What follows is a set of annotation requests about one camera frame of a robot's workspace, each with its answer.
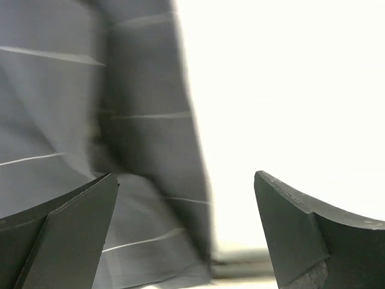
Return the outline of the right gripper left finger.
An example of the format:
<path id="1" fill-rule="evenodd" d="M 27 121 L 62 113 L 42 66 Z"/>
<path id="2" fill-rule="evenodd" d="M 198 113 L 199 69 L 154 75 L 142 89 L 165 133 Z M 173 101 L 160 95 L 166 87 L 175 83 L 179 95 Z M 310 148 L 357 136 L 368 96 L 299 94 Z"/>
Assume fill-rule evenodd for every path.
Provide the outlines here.
<path id="1" fill-rule="evenodd" d="M 118 193 L 113 174 L 1 219 L 2 289 L 92 287 Z"/>

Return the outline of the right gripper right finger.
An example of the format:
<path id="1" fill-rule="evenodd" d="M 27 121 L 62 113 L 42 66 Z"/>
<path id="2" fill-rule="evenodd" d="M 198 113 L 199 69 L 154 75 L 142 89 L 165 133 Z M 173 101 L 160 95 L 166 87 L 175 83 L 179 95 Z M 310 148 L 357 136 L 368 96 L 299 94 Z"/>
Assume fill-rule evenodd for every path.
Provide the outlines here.
<path id="1" fill-rule="evenodd" d="M 264 171 L 254 191 L 279 288 L 383 289 L 384 222 L 306 195 Z"/>

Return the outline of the dark grey checked pillowcase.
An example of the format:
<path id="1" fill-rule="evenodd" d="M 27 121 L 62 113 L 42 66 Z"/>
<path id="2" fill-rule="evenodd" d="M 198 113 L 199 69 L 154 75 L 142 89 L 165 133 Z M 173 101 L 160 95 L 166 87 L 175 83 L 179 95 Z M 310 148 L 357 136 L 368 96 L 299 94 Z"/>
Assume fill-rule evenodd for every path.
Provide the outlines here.
<path id="1" fill-rule="evenodd" d="M 94 288 L 212 279 L 177 28 L 171 1 L 1 2 L 1 216 L 116 174 Z"/>

